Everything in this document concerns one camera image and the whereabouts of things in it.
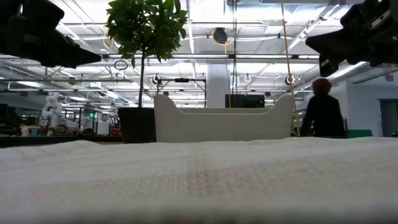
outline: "screen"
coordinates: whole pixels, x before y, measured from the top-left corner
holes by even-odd
[[[263,108],[264,95],[225,95],[225,108]]]

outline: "white wall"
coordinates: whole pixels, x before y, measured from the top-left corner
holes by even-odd
[[[225,64],[207,66],[207,108],[225,108],[225,94],[229,94],[229,72]]]
[[[370,129],[382,137],[380,100],[398,99],[398,85],[348,85],[349,129]]]

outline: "hanging cable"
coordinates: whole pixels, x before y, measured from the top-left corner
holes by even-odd
[[[292,93],[293,99],[294,97],[294,88],[293,88],[293,77],[292,73],[290,72],[290,61],[289,61],[289,48],[287,47],[287,39],[286,39],[286,24],[285,24],[285,10],[284,10],[284,1],[280,0],[280,6],[282,8],[282,22],[284,24],[284,36],[285,36],[285,49],[286,49],[286,60],[287,60],[287,72],[289,74],[288,79],[290,83],[290,92]],[[299,123],[299,118],[298,118],[298,113],[297,113],[297,107],[296,107],[296,101],[293,100],[293,108],[294,108],[294,118],[296,120],[296,127],[297,127],[297,136],[300,137],[300,123]]]
[[[235,12],[238,9],[238,0],[235,0]],[[235,13],[234,13],[234,74],[235,74],[235,90],[236,94],[238,94],[238,65],[236,62],[236,39],[238,38],[238,20],[235,18]]]
[[[108,34],[108,28],[105,28],[104,37],[106,37],[107,34]],[[105,46],[107,49],[111,49],[111,48],[113,47],[114,39],[112,38],[112,39],[110,39],[110,41],[111,41],[111,46],[108,46],[108,45],[106,45],[106,43],[105,43],[105,39],[102,40],[102,43],[104,44],[104,46]]]
[[[232,15],[233,15],[233,37],[234,37],[234,40],[233,40],[233,42],[235,43],[235,45],[236,45],[236,41],[235,41],[235,39],[236,39],[236,36],[235,36],[235,25],[234,25],[234,23],[235,23],[235,1],[236,0],[234,0],[233,2],[232,2]],[[233,74],[232,74],[232,96],[234,95],[234,83],[235,83],[235,62],[236,62],[236,49],[234,48],[234,65],[233,65]],[[229,94],[229,107],[231,107],[231,94]]]

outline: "white column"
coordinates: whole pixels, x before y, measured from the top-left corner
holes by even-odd
[[[229,94],[227,64],[207,66],[207,108],[225,108],[225,94]]]

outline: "white humanoid robot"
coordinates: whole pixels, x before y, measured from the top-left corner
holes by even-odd
[[[40,120],[41,126],[56,127],[60,123],[67,122],[67,119],[61,116],[62,104],[58,102],[59,97],[59,93],[49,93],[48,97],[45,98]]]

